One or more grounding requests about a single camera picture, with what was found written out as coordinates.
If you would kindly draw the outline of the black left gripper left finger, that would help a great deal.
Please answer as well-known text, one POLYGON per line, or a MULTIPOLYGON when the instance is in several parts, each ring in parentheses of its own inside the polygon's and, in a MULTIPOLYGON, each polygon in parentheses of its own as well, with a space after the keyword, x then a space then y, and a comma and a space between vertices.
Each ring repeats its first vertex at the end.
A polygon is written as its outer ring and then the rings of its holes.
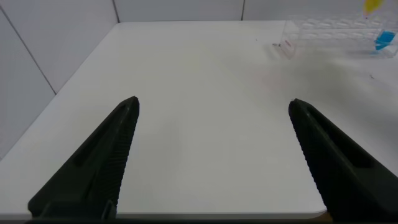
POLYGON ((30 199, 32 218, 115 218, 139 108, 132 96, 112 110, 30 199))

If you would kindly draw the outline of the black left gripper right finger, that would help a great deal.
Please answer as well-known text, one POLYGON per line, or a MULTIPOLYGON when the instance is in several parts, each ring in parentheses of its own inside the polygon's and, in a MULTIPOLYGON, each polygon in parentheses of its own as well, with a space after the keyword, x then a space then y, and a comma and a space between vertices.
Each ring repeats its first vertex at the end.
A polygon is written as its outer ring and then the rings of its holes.
POLYGON ((337 222, 397 222, 397 176, 311 104, 289 117, 328 213, 337 222))

